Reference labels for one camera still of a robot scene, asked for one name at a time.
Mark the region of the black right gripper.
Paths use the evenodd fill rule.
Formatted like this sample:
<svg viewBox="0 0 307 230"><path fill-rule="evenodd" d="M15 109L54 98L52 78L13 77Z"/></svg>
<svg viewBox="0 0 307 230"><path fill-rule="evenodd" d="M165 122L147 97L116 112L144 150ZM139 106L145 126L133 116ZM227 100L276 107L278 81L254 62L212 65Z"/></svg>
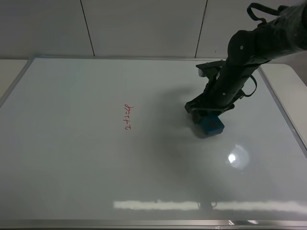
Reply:
<svg viewBox="0 0 307 230"><path fill-rule="evenodd" d="M229 110L234 109L235 105L233 103L226 105L224 107L220 107L214 105L209 100L207 100L203 93L201 93L196 98L192 99L191 101L185 104L185 110L188 114L192 113L192 121L195 124L199 124L203 119L203 114L215 114L220 115L225 113Z"/></svg>

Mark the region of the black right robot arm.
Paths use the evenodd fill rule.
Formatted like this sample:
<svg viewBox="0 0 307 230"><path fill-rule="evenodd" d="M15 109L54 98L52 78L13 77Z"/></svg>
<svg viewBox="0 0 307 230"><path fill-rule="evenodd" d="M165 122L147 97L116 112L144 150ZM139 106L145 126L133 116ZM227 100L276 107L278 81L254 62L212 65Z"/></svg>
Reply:
<svg viewBox="0 0 307 230"><path fill-rule="evenodd" d="M274 10L251 3L247 12L260 21L252 31L239 30L230 39L227 59L198 64L201 77L207 77L204 91L185 105L194 123L231 110L235 101L248 94L242 90L253 72L273 59L307 49L307 2L281 5Z"/></svg>

